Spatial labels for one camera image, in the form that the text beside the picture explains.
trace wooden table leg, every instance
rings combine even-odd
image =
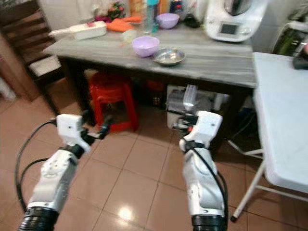
[[[217,132],[216,137],[212,140],[209,148],[212,154],[217,153],[223,142],[223,139],[230,134],[233,121],[248,95],[249,92],[235,92],[229,96],[228,105],[224,110],[221,126]]]
[[[89,85],[84,76],[82,65],[80,65],[79,61],[66,59],[64,57],[59,57],[59,61],[79,107],[82,111],[89,111],[88,124],[94,126],[94,113],[89,103]]]

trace white container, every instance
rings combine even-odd
[[[53,30],[49,33],[49,36],[58,36],[63,34],[72,34],[75,39],[89,39],[93,37],[98,37],[106,34],[107,28],[106,23],[103,21],[91,22],[85,24],[79,24],[71,26],[66,29]]]

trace tile floor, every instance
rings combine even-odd
[[[63,113],[79,113],[65,81],[51,87]],[[32,103],[0,101],[0,230],[13,231],[22,211],[13,184],[17,152],[30,132],[52,113],[41,97]],[[96,141],[82,157],[70,196],[56,231],[191,231],[182,154],[178,135],[166,127],[165,113],[140,109],[140,129],[110,134]],[[44,128],[24,154],[22,166],[50,156],[61,145],[53,127]],[[240,202],[259,164],[238,154],[226,143],[217,166],[229,187],[230,213]],[[37,164],[26,175],[23,191],[28,200],[39,179]],[[308,203],[256,191],[229,231],[308,230]]]

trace table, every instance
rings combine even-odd
[[[254,93],[263,161],[231,220],[236,221],[255,188],[308,202],[307,197],[258,185],[263,173],[283,188],[308,193],[308,71],[295,70],[292,57],[254,53],[258,87]]]
[[[87,68],[179,86],[194,84],[202,90],[230,95],[224,120],[211,142],[210,149],[217,151],[247,95],[257,85],[250,41],[214,41],[202,28],[192,29],[184,25],[172,30],[159,30],[155,37],[159,38],[161,48],[178,47],[183,50],[186,53],[183,63],[162,67],[151,58],[140,58],[131,45],[123,46],[122,34],[118,32],[107,32],[104,36],[85,40],[66,37],[45,52],[58,56],[80,108],[90,110],[92,125],[95,121],[88,99],[88,83],[83,74]]]

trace white folding table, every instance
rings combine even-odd
[[[258,157],[263,153],[263,161],[233,221],[255,188],[308,202],[306,197],[258,185],[265,172],[273,185],[308,193],[308,71],[295,70],[292,57],[256,52],[254,59],[258,81],[254,102],[262,149],[244,154]]]

